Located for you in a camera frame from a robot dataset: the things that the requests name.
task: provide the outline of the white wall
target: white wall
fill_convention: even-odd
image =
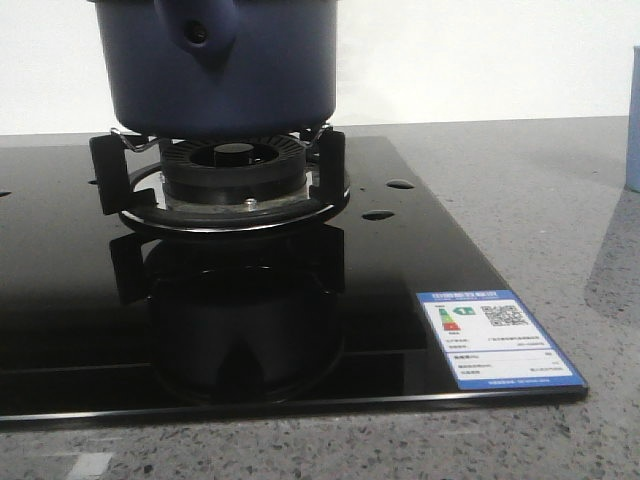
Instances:
[[[341,0],[337,125],[624,115],[638,0]],[[0,134],[115,125],[93,5],[0,0]]]

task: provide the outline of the pot handle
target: pot handle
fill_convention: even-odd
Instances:
[[[236,37],[235,0],[154,0],[169,38],[206,66],[223,61]]]

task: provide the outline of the gray countertop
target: gray countertop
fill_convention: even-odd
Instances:
[[[0,478],[639,478],[640,194],[623,189],[626,126],[344,129],[392,141],[581,370],[586,401],[1,434]]]

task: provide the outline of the energy label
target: energy label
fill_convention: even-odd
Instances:
[[[511,290],[419,293],[462,390],[583,385]]]

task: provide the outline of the glass surface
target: glass surface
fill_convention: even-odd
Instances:
[[[0,198],[0,419],[584,396],[584,387],[458,390],[416,293],[508,286],[388,140],[349,139],[347,165],[350,202],[326,225],[181,243],[102,215],[88,147],[0,150],[12,192]]]

